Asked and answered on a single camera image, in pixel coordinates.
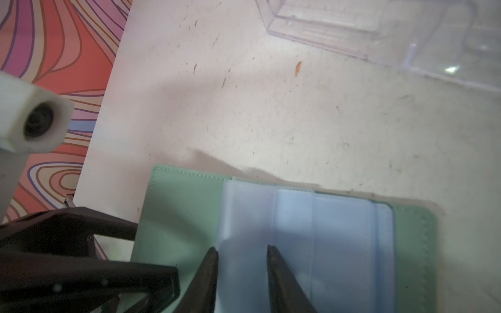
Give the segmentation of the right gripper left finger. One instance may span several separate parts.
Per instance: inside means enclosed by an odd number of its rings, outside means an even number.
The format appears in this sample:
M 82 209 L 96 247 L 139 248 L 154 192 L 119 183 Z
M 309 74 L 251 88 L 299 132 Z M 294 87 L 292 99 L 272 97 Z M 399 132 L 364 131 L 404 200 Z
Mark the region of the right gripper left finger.
M 174 312 L 214 313 L 218 271 L 219 254 L 211 247 Z

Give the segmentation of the clear acrylic card holder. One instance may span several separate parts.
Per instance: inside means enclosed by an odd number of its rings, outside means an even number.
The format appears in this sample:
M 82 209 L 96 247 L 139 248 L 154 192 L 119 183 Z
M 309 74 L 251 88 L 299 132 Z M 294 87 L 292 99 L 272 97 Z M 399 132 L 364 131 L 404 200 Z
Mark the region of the clear acrylic card holder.
M 500 91 L 499 1 L 258 1 L 257 7 L 270 35 Z

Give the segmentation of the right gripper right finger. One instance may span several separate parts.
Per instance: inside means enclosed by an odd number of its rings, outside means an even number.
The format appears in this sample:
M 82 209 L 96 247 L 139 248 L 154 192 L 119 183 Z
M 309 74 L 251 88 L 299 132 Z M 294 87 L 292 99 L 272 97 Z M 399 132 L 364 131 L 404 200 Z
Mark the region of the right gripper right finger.
M 317 312 L 276 246 L 267 246 L 267 279 L 271 312 Z

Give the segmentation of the mint green card wallet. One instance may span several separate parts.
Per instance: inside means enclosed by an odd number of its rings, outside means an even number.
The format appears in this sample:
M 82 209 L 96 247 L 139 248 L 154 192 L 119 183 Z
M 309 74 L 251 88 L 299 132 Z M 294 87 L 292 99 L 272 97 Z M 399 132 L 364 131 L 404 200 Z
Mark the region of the mint green card wallet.
M 217 312 L 269 312 L 275 246 L 318 312 L 436 312 L 437 219 L 376 202 L 156 165 L 131 259 L 178 268 L 219 253 Z

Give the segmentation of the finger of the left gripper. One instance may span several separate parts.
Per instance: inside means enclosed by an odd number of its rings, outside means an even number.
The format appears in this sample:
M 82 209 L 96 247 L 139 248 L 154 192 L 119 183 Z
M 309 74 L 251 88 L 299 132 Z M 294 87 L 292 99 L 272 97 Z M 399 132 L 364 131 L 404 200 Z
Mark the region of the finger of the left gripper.
M 95 236 L 134 241 L 136 223 L 87 207 L 33 213 L 1 226 L 2 312 L 115 312 L 123 293 L 141 293 L 131 312 L 161 312 L 180 296 L 170 266 L 102 260 Z

